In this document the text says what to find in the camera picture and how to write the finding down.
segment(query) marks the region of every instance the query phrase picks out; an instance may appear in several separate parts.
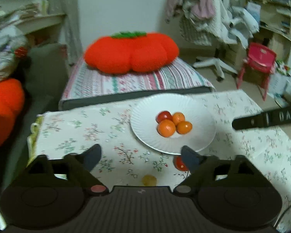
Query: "chair leg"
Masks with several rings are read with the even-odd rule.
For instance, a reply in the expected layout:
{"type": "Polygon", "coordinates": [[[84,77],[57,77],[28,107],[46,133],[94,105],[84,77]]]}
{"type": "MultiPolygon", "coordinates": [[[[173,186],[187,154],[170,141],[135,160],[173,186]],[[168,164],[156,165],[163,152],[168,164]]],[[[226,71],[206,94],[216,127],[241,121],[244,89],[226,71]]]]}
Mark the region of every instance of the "chair leg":
{"type": "Polygon", "coordinates": [[[237,89],[239,89],[241,86],[245,71],[246,71],[246,67],[245,67],[245,65],[243,65],[243,67],[241,68],[241,70],[238,74],[237,89]]]}
{"type": "Polygon", "coordinates": [[[265,78],[264,82],[263,82],[263,86],[264,86],[264,95],[263,95],[263,101],[266,100],[266,96],[267,96],[267,92],[268,92],[268,85],[269,85],[269,78],[270,78],[270,74],[267,75],[267,77],[265,78]]]}

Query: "floral print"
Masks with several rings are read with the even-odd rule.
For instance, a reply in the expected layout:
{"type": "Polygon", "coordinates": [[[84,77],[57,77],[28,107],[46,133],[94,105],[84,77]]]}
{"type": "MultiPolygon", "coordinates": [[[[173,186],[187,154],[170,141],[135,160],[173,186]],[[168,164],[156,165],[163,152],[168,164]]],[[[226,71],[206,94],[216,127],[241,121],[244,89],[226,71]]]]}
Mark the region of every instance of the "floral print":
{"type": "MultiPolygon", "coordinates": [[[[261,111],[243,91],[192,95],[206,105],[216,120],[217,134],[200,153],[232,160],[245,155],[281,194],[282,209],[291,204],[291,141],[279,128],[234,131],[234,118],[261,111]]],[[[109,190],[114,185],[170,186],[173,190],[190,173],[178,171],[173,155],[157,152],[139,141],[130,128],[131,110],[140,99],[88,106],[55,113],[45,113],[36,141],[36,155],[50,159],[82,153],[95,143],[102,147],[102,158],[91,173],[109,190]]],[[[291,229],[291,210],[278,230],[291,229]]]]}

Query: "black robotic device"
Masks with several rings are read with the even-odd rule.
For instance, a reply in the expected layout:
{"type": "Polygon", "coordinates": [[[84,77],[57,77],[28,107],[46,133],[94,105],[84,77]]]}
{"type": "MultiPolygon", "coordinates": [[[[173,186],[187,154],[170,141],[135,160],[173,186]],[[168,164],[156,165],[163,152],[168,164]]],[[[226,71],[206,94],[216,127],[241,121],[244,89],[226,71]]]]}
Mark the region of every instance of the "black robotic device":
{"type": "Polygon", "coordinates": [[[173,192],[131,186],[109,192],[89,173],[100,157],[98,144],[61,160],[38,156],[1,195],[4,232],[277,232],[281,197],[244,156],[219,160],[184,146],[191,175],[173,192]]]}

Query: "gray sofa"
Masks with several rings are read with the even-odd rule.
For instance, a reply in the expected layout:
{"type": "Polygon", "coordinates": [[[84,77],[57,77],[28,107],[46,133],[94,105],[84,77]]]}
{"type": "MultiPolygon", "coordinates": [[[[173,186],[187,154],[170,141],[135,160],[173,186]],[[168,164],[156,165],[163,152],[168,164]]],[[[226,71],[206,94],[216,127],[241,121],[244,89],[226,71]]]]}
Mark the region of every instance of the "gray sofa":
{"type": "Polygon", "coordinates": [[[9,139],[0,148],[0,194],[27,165],[30,125],[38,114],[58,110],[68,81],[60,44],[33,48],[28,56],[13,75],[22,82],[26,101],[9,139]]]}

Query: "orange plush toy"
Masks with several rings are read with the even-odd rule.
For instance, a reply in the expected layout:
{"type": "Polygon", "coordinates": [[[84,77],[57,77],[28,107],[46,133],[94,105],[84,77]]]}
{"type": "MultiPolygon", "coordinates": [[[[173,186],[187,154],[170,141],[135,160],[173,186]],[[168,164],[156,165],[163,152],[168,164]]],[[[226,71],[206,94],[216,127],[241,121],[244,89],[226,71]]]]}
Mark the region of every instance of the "orange plush toy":
{"type": "Polygon", "coordinates": [[[84,60],[107,74],[125,74],[131,70],[144,73],[170,64],[178,55],[178,46],[167,35],[121,32],[92,43],[84,60]]]}
{"type": "Polygon", "coordinates": [[[0,146],[9,137],[25,101],[21,83],[16,79],[0,82],[0,146]]]}

